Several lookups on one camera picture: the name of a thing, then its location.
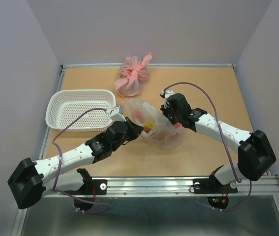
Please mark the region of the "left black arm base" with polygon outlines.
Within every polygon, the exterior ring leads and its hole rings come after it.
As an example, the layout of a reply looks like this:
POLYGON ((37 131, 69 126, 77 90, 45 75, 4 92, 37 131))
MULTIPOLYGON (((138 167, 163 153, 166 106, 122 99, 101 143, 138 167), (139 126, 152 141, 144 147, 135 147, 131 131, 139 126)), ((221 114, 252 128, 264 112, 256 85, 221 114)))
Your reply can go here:
POLYGON ((78 190, 59 190, 59 193, 73 199, 76 212, 82 214, 99 214, 108 211, 111 207, 96 200, 97 196, 106 195, 108 181, 106 179, 94 179, 85 182, 78 190))

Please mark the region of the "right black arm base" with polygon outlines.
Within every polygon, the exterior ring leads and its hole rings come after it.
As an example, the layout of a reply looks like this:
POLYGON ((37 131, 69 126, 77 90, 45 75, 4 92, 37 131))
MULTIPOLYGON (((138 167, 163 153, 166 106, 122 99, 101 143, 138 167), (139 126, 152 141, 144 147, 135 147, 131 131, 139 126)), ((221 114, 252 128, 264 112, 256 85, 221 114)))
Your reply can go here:
POLYGON ((206 195, 209 207, 224 211, 229 204, 229 194, 238 193, 238 189, 234 182, 222 185, 211 178, 198 178, 193 180, 189 192, 206 195))

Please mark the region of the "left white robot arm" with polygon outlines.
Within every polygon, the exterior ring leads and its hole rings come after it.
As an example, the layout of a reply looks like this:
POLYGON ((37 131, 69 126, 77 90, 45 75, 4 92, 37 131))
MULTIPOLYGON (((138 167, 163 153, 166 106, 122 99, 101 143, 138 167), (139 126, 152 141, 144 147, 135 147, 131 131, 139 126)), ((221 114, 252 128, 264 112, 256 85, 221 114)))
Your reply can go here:
POLYGON ((143 127, 128 118, 115 121, 105 132, 73 150, 57 156, 32 161, 23 159, 7 183, 19 209, 35 205, 48 191, 47 184, 77 167, 95 164, 112 155, 120 146, 137 139, 143 127))

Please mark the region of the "clear plastic fruit bag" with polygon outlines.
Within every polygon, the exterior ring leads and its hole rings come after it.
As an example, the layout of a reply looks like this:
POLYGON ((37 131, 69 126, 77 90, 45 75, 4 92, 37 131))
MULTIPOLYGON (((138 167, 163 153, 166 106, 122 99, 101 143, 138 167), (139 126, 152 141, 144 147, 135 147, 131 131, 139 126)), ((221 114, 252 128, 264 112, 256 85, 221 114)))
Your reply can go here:
POLYGON ((128 98, 126 110, 128 118, 143 127, 141 135, 149 144, 168 150, 182 144, 184 127, 180 123, 172 124, 152 104, 138 98, 128 98))

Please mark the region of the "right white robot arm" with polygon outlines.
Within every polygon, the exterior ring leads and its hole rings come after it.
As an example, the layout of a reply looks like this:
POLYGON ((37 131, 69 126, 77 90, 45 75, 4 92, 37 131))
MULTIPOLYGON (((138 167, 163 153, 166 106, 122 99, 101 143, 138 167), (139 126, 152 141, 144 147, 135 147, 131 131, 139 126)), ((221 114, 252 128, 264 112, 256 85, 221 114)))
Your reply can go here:
POLYGON ((209 188, 219 192, 226 184, 237 180, 258 181, 276 162, 276 156, 266 134, 260 130, 249 132, 218 121, 205 110, 192 109, 185 96, 166 90, 161 93, 161 111, 171 123, 179 123, 196 133, 221 142, 225 149, 238 154, 238 163, 217 168, 208 180, 209 188))

